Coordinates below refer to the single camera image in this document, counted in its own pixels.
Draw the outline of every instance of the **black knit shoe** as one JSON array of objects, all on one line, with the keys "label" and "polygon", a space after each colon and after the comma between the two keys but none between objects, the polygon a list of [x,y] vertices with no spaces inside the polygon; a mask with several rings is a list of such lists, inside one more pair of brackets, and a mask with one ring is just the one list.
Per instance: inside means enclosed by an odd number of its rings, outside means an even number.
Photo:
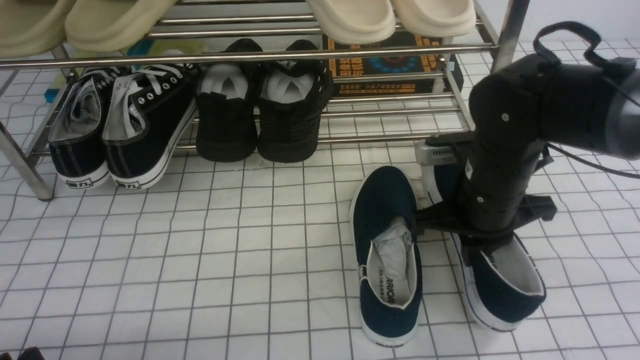
[{"label": "black knit shoe", "polygon": [[[287,51],[317,50],[298,40]],[[260,86],[258,152],[279,163],[297,163],[316,151],[320,115],[333,93],[325,61],[301,60],[266,64]]]},{"label": "black knit shoe", "polygon": [[[225,53],[260,51],[260,45],[244,38]],[[259,63],[221,63],[202,69],[196,96],[200,112],[196,148],[203,158],[229,163],[255,151],[258,132],[253,107],[261,68]]]}]

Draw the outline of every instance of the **black sneaker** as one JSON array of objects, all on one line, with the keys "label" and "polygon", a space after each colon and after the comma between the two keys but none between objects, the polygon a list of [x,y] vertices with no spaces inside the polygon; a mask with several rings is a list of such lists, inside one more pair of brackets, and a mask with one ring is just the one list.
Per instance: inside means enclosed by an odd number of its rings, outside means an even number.
[{"label": "black sneaker", "polygon": [[[317,50],[298,40],[287,51]],[[266,64],[260,85],[258,152],[279,163],[297,163],[316,151],[320,115],[331,99],[333,80],[321,60]]]},{"label": "black sneaker", "polygon": [[49,150],[58,177],[71,189],[84,190],[109,178],[100,134],[107,120],[113,84],[129,67],[86,69],[71,85],[49,132]]},{"label": "black sneaker", "polygon": [[[255,41],[240,39],[225,51],[259,52]],[[198,85],[199,155],[210,161],[240,161],[255,151],[258,131],[253,119],[259,63],[222,63],[205,67]]]},{"label": "black sneaker", "polygon": [[369,174],[349,207],[360,277],[362,330],[386,347],[404,345],[418,328],[422,265],[415,212],[409,180],[390,166]]},{"label": "black sneaker", "polygon": [[193,120],[197,81],[191,64],[151,65],[116,81],[102,141],[119,187],[145,189],[160,180]]},{"label": "black sneaker", "polygon": [[[463,169],[457,164],[423,167],[425,191],[435,204],[455,196]],[[468,253],[465,264],[460,236],[452,234],[465,285],[465,305],[476,322],[496,331],[513,331],[547,297],[545,284],[519,237],[493,252]]]}]

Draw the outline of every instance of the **stainless steel shoe rack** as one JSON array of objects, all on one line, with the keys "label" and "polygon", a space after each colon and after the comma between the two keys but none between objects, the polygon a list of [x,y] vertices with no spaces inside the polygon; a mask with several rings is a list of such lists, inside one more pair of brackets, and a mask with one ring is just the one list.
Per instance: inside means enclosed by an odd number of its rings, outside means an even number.
[{"label": "stainless steel shoe rack", "polygon": [[[175,6],[238,6],[247,4],[264,3],[302,3],[304,0],[189,0],[181,1]],[[356,49],[356,50],[318,50],[318,51],[272,51],[265,53],[207,53],[189,56],[142,56],[125,58],[83,58],[72,59],[61,45],[52,51],[53,60],[12,60],[0,61],[0,70],[14,70],[13,76],[8,83],[22,69],[61,69],[66,75],[68,82],[74,81],[76,75],[74,69],[87,66],[114,66],[114,65],[145,65],[154,63],[212,63],[225,61],[267,61],[267,60],[299,60],[313,59],[325,60],[330,58],[343,57],[380,57],[380,56],[410,56],[410,55],[437,55],[438,71],[427,74],[398,74],[389,76],[360,76],[349,78],[349,82],[358,80],[361,82],[379,81],[389,79],[435,79],[434,92],[432,94],[411,94],[411,95],[384,95],[372,97],[347,97],[332,99],[330,104],[363,104],[376,102],[401,102],[401,101],[434,101],[446,99],[455,106],[436,106],[427,108],[401,108],[397,110],[367,110],[367,111],[341,111],[325,112],[323,119],[340,119],[355,117],[383,117],[383,116],[412,116],[412,115],[434,115],[434,114],[458,114],[463,129],[473,130],[474,123],[465,103],[460,95],[460,90],[453,80],[453,76],[448,67],[451,54],[479,53],[485,52],[493,57],[491,71],[511,63],[514,51],[520,36],[520,30],[524,22],[529,0],[509,0],[502,31],[498,34],[486,14],[476,2],[477,23],[476,29],[482,38],[480,44],[453,45],[452,38],[445,38],[441,46],[435,47],[388,47],[381,49]],[[172,28],[184,28],[184,26],[206,26],[206,25],[227,25],[233,24],[237,28],[238,24],[269,24],[273,27],[266,29],[228,29],[228,30],[201,30],[201,31],[173,31]],[[233,16],[233,17],[198,17],[198,18],[171,18],[161,19],[159,26],[169,31],[151,31],[147,38],[213,38],[213,37],[272,37],[283,35],[313,35],[321,34],[320,27],[315,23],[315,18],[310,13],[301,15],[264,15],[264,16]],[[452,91],[444,92],[445,81],[451,84]],[[48,156],[47,136],[51,123],[67,96],[67,91],[61,90],[58,97],[51,105],[49,113],[42,122],[40,129],[36,133],[27,149],[23,151],[13,140],[11,134],[0,123],[0,150],[9,159],[25,182],[31,187],[35,195],[40,200],[51,200],[53,197],[52,188],[45,184],[38,172],[36,164],[42,156]],[[322,144],[337,143],[363,143],[363,142],[393,142],[420,140],[427,136],[433,136],[437,132],[408,133],[375,136],[343,136],[320,138]],[[195,145],[178,145],[177,150],[193,151]]]}]

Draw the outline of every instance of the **black cable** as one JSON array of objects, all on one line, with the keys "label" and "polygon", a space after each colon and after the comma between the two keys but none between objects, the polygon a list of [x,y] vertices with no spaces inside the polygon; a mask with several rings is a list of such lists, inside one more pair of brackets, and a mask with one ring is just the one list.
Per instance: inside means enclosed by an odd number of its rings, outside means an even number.
[{"label": "black cable", "polygon": [[552,145],[550,143],[548,143],[547,145],[551,149],[561,153],[562,155],[565,155],[567,158],[574,159],[575,161],[578,161],[579,163],[583,163],[583,164],[585,164],[587,166],[590,166],[592,168],[596,168],[598,170],[601,170],[601,171],[604,171],[604,172],[608,172],[610,174],[614,174],[614,175],[618,175],[618,176],[630,177],[632,179],[640,179],[640,175],[638,175],[638,174],[631,174],[631,173],[628,173],[628,172],[624,172],[624,171],[620,171],[620,170],[614,170],[612,168],[604,167],[602,165],[598,165],[598,164],[592,163],[590,161],[586,161],[586,160],[584,160],[582,158],[579,158],[578,156],[573,155],[570,152],[566,152],[566,151],[560,149],[559,147],[557,147],[555,145]]}]

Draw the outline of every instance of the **box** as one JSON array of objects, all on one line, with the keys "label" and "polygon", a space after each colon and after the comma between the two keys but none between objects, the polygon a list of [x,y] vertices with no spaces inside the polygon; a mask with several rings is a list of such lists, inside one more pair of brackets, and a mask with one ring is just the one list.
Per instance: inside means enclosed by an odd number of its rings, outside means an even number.
[{"label": "box", "polygon": [[[390,38],[369,45],[339,44],[323,35],[323,49],[375,49],[382,47],[437,46],[442,39],[414,35],[406,31],[396,31]],[[437,55],[400,56],[389,58],[340,58],[330,59],[329,69],[334,79],[348,79],[353,76],[408,74],[436,71]],[[463,76],[455,55],[451,56],[449,68],[452,70],[458,88],[462,88]],[[375,82],[344,82],[334,86],[334,97],[425,94],[433,91],[435,79],[395,80]],[[451,88],[445,81],[445,91]]]}]

